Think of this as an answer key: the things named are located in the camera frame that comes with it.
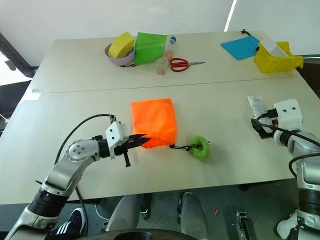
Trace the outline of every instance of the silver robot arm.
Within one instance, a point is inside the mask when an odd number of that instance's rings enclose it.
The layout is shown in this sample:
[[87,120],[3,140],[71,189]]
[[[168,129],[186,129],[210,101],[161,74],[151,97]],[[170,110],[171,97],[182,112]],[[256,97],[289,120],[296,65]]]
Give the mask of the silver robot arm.
[[267,136],[262,128],[263,124],[258,120],[251,120],[253,128],[260,134],[261,138],[273,137],[275,142],[286,146],[289,153],[298,158],[295,162],[296,173],[291,167],[294,164],[290,161],[289,167],[297,179],[299,189],[299,210],[297,212],[297,223],[300,226],[296,237],[299,240],[320,239],[320,139],[309,132],[303,131],[303,117],[296,99],[289,99],[273,105],[274,109],[269,110],[263,117],[274,118],[278,128],[287,130],[283,132],[275,128],[273,133]]
[[66,148],[62,159],[50,170],[32,203],[23,210],[5,240],[12,239],[17,230],[25,226],[48,232],[57,223],[61,210],[90,164],[124,154],[126,167],[129,167],[128,149],[149,140],[143,138],[143,134],[128,136],[125,125],[116,121],[105,133],[105,139],[96,136],[90,140],[77,140]]

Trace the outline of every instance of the green ring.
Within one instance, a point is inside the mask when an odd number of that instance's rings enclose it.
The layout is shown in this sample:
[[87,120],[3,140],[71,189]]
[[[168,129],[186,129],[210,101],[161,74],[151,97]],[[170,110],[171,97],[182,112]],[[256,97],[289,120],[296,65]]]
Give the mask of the green ring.
[[191,144],[202,145],[202,150],[198,149],[197,147],[191,148],[190,152],[192,153],[192,155],[194,157],[196,157],[200,161],[204,161],[205,159],[208,158],[209,153],[210,153],[209,144],[208,144],[208,141],[204,137],[195,136],[192,139]]

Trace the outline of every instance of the black cord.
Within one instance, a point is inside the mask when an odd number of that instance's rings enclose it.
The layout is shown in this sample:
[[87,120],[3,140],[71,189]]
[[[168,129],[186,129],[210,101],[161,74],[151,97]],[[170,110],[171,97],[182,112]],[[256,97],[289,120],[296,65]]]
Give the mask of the black cord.
[[176,146],[175,144],[169,145],[171,149],[185,149],[187,152],[190,151],[192,148],[201,147],[202,144],[191,144],[185,146]]
[[76,191],[76,194],[78,195],[79,201],[80,201],[82,209],[84,211],[84,218],[85,218],[85,233],[84,233],[84,236],[86,237],[86,236],[88,236],[88,230],[89,230],[88,214],[87,214],[87,210],[86,210],[86,207],[85,207],[84,200],[82,199],[81,194],[79,192],[78,186],[75,187],[75,191]]
[[84,124],[86,121],[90,120],[90,119],[94,119],[97,117],[114,117],[114,115],[112,114],[96,114],[93,116],[90,116],[88,118],[86,118],[85,120],[83,120],[82,122],[80,122],[69,134],[68,136],[66,136],[65,140],[63,141],[63,143],[61,144],[61,147],[59,148],[59,151],[56,155],[55,161],[54,161],[54,165],[57,164],[57,162],[59,161],[60,158],[60,154],[62,152],[62,149],[64,148],[65,144],[67,143],[67,141],[69,140],[69,138],[71,137],[71,135],[82,125]]
[[[304,139],[304,140],[306,140],[306,141],[308,141],[308,142],[310,142],[310,143],[312,143],[312,144],[320,147],[320,143],[317,142],[317,141],[315,141],[315,140],[312,140],[311,138],[308,138],[308,137],[306,137],[306,136],[302,136],[302,135],[300,135],[300,134],[297,134],[297,133],[295,133],[295,132],[292,132],[292,131],[289,131],[289,130],[286,130],[286,129],[283,129],[283,128],[280,128],[280,127],[276,127],[276,126],[272,126],[272,125],[268,125],[268,124],[264,124],[264,123],[259,122],[259,119],[260,119],[260,118],[265,118],[265,117],[266,117],[266,116],[265,116],[264,114],[262,114],[261,116],[259,116],[259,117],[256,119],[257,123],[258,123],[260,126],[267,127],[267,128],[272,129],[272,130],[278,130],[278,131],[281,131],[281,132],[283,132],[283,133],[291,134],[291,135],[293,135],[293,136],[296,136],[296,137],[298,137],[298,138]],[[305,155],[297,156],[297,157],[291,159],[291,161],[289,162],[289,170],[290,170],[290,172],[292,173],[292,175],[293,175],[295,178],[297,177],[297,174],[294,172],[294,170],[293,170],[293,168],[292,168],[292,164],[293,164],[295,161],[297,161],[297,160],[299,160],[299,159],[311,158],[311,157],[317,157],[317,156],[320,156],[320,152],[318,152],[318,153],[311,153],[311,154],[305,154]]]
[[308,142],[320,147],[320,143],[315,141],[315,140],[312,140],[311,138],[308,138],[306,136],[302,136],[302,135],[300,135],[300,134],[298,134],[296,132],[292,132],[292,131],[289,131],[289,130],[286,130],[286,129],[283,129],[283,128],[280,128],[280,127],[276,127],[276,126],[272,126],[272,125],[261,123],[261,122],[258,121],[258,119],[259,119],[259,117],[256,120],[257,120],[257,122],[258,122],[258,124],[260,126],[267,127],[267,128],[272,129],[272,130],[278,130],[278,131],[281,131],[281,132],[284,132],[284,133],[287,133],[287,134],[291,134],[293,136],[296,136],[298,138],[304,139],[304,140],[306,140],[306,141],[308,141]]
[[136,67],[136,66],[137,66],[136,64],[131,64],[131,65],[128,65],[128,66],[122,65],[122,66],[120,66],[120,67],[127,68],[127,67]]
[[294,172],[293,168],[292,168],[292,164],[300,159],[305,159],[305,158],[311,158],[311,157],[318,157],[320,156],[320,152],[318,153],[311,153],[311,154],[305,154],[305,155],[301,155],[301,156],[297,156],[295,158],[293,158],[290,162],[289,162],[289,170],[292,173],[292,175],[296,178],[297,174]]
[[[93,115],[93,116],[90,116],[88,118],[86,118],[85,120],[83,120],[82,122],[80,122],[69,134],[68,136],[66,136],[65,140],[63,141],[63,143],[61,144],[60,148],[59,148],[59,151],[56,155],[56,158],[55,158],[55,161],[54,161],[54,165],[57,164],[57,162],[59,161],[59,158],[60,158],[60,154],[64,148],[64,146],[66,145],[66,142],[68,141],[68,139],[71,137],[71,135],[82,125],[84,124],[85,122],[87,122],[88,120],[90,119],[94,119],[94,118],[97,118],[97,117],[110,117],[111,118],[111,122],[112,121],[115,121],[116,118],[114,115],[112,114],[96,114],[96,115]],[[88,235],[88,229],[89,229],[89,222],[88,222],[88,214],[87,214],[87,210],[86,210],[86,207],[85,207],[85,204],[84,204],[84,200],[83,198],[81,197],[81,194],[79,192],[79,189],[78,187],[76,186],[75,187],[75,191],[76,191],[76,194],[79,198],[79,201],[82,205],[82,208],[83,208],[83,211],[84,211],[84,218],[85,218],[85,237]]]
[[249,32],[247,32],[246,31],[246,29],[244,28],[244,29],[242,29],[241,31],[240,31],[242,34],[248,34],[249,36],[251,35]]

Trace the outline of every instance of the white wall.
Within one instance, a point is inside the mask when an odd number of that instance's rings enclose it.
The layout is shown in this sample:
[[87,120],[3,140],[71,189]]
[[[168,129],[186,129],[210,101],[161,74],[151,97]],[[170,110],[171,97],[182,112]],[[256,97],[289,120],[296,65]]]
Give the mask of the white wall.
[[295,55],[320,54],[320,0],[237,0],[228,31],[263,30]]
[[0,32],[38,66],[56,39],[223,31],[232,0],[0,0]]

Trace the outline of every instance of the orange fabric pouch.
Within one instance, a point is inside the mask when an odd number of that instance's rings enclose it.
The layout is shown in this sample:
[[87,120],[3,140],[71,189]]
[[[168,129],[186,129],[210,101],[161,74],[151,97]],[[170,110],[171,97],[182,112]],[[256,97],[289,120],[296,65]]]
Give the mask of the orange fabric pouch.
[[133,134],[146,134],[144,138],[151,138],[142,147],[150,149],[175,143],[177,124],[170,98],[132,102],[131,113]]

